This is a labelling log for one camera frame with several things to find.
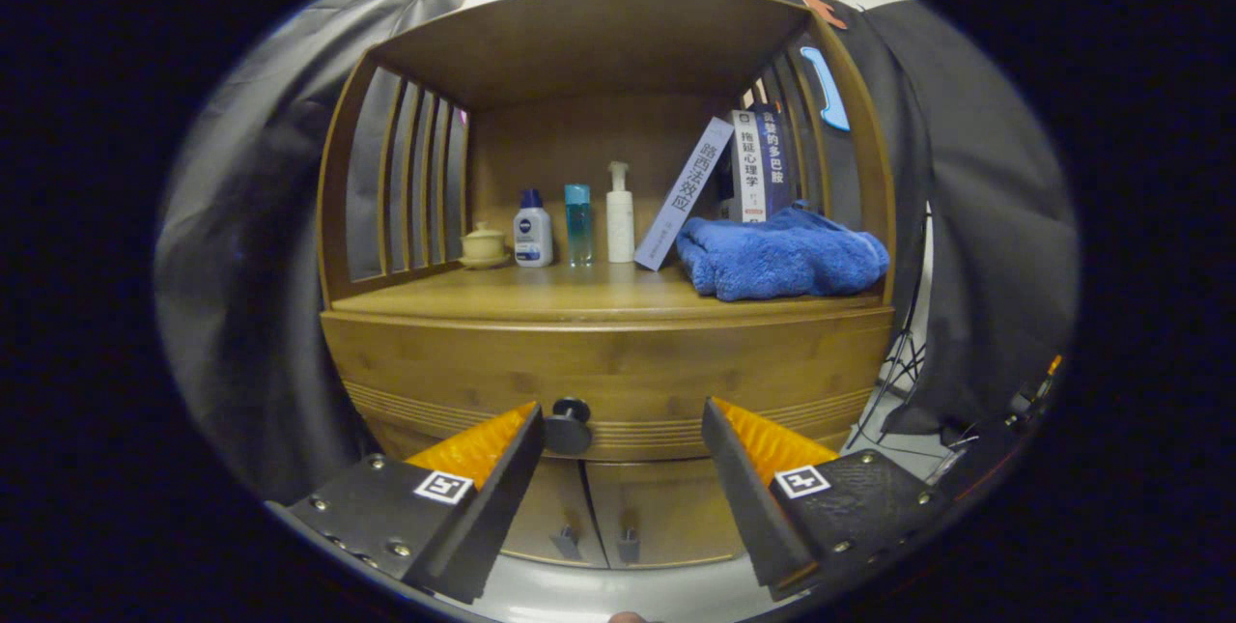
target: book spine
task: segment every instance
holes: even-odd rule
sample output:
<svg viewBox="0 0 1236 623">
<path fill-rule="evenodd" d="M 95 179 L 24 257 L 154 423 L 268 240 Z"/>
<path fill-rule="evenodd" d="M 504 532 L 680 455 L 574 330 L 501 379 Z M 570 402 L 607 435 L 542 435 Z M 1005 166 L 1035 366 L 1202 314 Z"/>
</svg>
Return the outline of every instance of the book spine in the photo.
<svg viewBox="0 0 1236 623">
<path fill-rule="evenodd" d="M 764 195 L 764 159 L 760 152 L 758 112 L 730 114 L 734 126 L 733 182 L 735 209 L 740 222 L 764 222 L 768 205 Z"/>
<path fill-rule="evenodd" d="M 765 210 L 769 216 L 789 208 L 794 201 L 794 182 L 789 157 L 781 145 L 781 125 L 776 114 L 760 111 L 755 114 L 759 126 L 760 151 L 765 171 L 764 195 Z"/>
</svg>

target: lotion bottle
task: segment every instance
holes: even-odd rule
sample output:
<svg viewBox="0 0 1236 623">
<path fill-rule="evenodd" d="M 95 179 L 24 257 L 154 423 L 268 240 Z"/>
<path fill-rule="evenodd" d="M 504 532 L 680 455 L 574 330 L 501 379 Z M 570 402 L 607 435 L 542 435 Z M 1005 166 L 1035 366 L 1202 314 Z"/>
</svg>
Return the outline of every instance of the lotion bottle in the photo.
<svg viewBox="0 0 1236 623">
<path fill-rule="evenodd" d="M 554 261 L 554 235 L 549 214 L 540 200 L 540 192 L 529 188 L 515 214 L 515 262 L 523 267 L 549 266 Z"/>
<path fill-rule="evenodd" d="M 606 193 L 606 232 L 609 236 L 609 263 L 630 263 L 635 260 L 635 213 L 627 190 L 625 161 L 611 161 L 613 190 Z"/>
</svg>

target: cabinet door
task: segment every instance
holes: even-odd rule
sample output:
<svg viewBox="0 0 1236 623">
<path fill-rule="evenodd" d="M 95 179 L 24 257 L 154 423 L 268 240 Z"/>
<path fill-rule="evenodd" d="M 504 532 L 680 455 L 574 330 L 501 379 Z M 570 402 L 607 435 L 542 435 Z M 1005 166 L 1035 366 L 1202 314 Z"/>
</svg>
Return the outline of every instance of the cabinet door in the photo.
<svg viewBox="0 0 1236 623">
<path fill-rule="evenodd" d="M 609 566 L 592 525 L 578 461 L 541 457 L 502 553 L 555 565 Z"/>
<path fill-rule="evenodd" d="M 611 567 L 695 565 L 744 553 L 711 459 L 588 462 L 587 471 Z"/>
</svg>

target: wooden shelf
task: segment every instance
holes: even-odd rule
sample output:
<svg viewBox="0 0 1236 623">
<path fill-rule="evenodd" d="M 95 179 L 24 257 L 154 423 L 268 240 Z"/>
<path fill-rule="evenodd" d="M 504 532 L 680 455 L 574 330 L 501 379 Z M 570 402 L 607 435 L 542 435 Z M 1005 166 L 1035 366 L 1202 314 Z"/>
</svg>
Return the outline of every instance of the wooden shelf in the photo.
<svg viewBox="0 0 1236 623">
<path fill-rule="evenodd" d="M 635 263 L 570 267 L 457 269 L 371 293 L 340 298 L 335 312 L 462 320 L 560 320 L 560 323 L 639 323 L 640 320 L 819 316 L 827 312 L 879 307 L 879 295 L 777 298 L 724 303 L 702 297 L 682 267 L 658 272 Z"/>
<path fill-rule="evenodd" d="M 776 0 L 499 0 L 371 56 L 472 112 L 596 94 L 735 99 L 808 20 Z"/>
</svg>

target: clear plastic bottle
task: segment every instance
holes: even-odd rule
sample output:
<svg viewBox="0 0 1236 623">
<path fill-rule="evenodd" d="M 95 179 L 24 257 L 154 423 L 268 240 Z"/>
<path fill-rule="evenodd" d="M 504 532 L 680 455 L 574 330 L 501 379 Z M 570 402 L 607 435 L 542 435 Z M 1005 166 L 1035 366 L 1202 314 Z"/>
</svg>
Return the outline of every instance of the clear plastic bottle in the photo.
<svg viewBox="0 0 1236 623">
<path fill-rule="evenodd" d="M 566 184 L 566 262 L 592 263 L 592 201 L 582 183 Z"/>
</svg>

